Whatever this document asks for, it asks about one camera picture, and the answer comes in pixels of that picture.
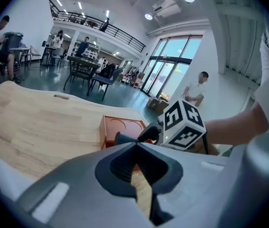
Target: cardboard box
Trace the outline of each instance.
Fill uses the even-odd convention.
[[[160,100],[159,104],[155,108],[155,111],[159,114],[163,114],[163,110],[168,106],[168,102]]]
[[[151,109],[155,109],[158,106],[159,102],[160,101],[158,99],[156,99],[154,97],[150,97],[148,102],[147,102],[147,106]]]

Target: white cube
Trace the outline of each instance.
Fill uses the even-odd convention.
[[[179,99],[163,111],[163,144],[186,150],[206,133],[199,110],[191,103]]]

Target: man in white shirt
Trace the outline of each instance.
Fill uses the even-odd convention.
[[[204,98],[204,83],[207,81],[208,78],[209,74],[203,71],[199,74],[197,82],[190,82],[190,84],[186,86],[182,95],[185,97],[185,100],[195,106],[199,106]]]
[[[269,129],[269,16],[265,17],[266,31],[260,45],[262,80],[255,92],[256,103],[249,111],[234,117],[205,123],[209,143],[239,145],[249,143]]]

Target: trash bin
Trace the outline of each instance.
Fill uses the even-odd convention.
[[[19,32],[7,32],[4,35],[7,38],[6,42],[2,44],[1,50],[9,52],[10,48],[19,48],[23,35]]]

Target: table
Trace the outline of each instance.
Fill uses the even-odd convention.
[[[67,60],[69,60],[69,66],[70,66],[70,75],[67,78],[65,85],[64,85],[64,89],[66,86],[66,83],[69,79],[71,79],[72,76],[74,77],[81,77],[81,74],[84,73],[87,76],[86,77],[81,77],[83,79],[87,79],[88,80],[88,91],[87,91],[87,95],[89,95],[89,87],[90,87],[90,80],[92,79],[93,75],[95,74],[96,70],[98,68],[101,67],[101,65],[94,63],[91,60],[85,59],[85,58],[81,58],[81,57],[75,57],[75,56],[68,56]],[[82,68],[80,68],[80,65],[82,65],[85,68],[92,68],[91,72],[88,74],[87,72],[85,72]]]
[[[47,67],[50,66],[49,62],[50,62],[50,59],[51,59],[52,51],[56,50],[56,49],[57,48],[54,48],[54,47],[45,47],[43,56],[42,56],[41,61],[40,61],[41,66],[47,66]],[[46,53],[47,53],[46,64],[42,64]]]
[[[55,94],[69,99],[54,97]],[[92,103],[60,92],[0,84],[0,158],[35,180],[71,158],[100,151],[103,115],[147,121],[134,109]],[[149,215],[151,187],[133,174],[137,203]]]
[[[88,26],[90,26],[91,28],[93,28],[94,26],[97,27],[97,23],[95,23],[94,21],[88,20],[87,21]]]
[[[16,60],[18,65],[21,67],[21,60],[23,58],[23,56],[25,56],[25,61],[24,61],[24,70],[23,70],[23,80],[25,80],[25,66],[29,66],[28,63],[28,52],[30,50],[30,48],[26,48],[26,47],[21,47],[21,48],[10,48],[10,51],[14,52],[14,54],[16,54]]]

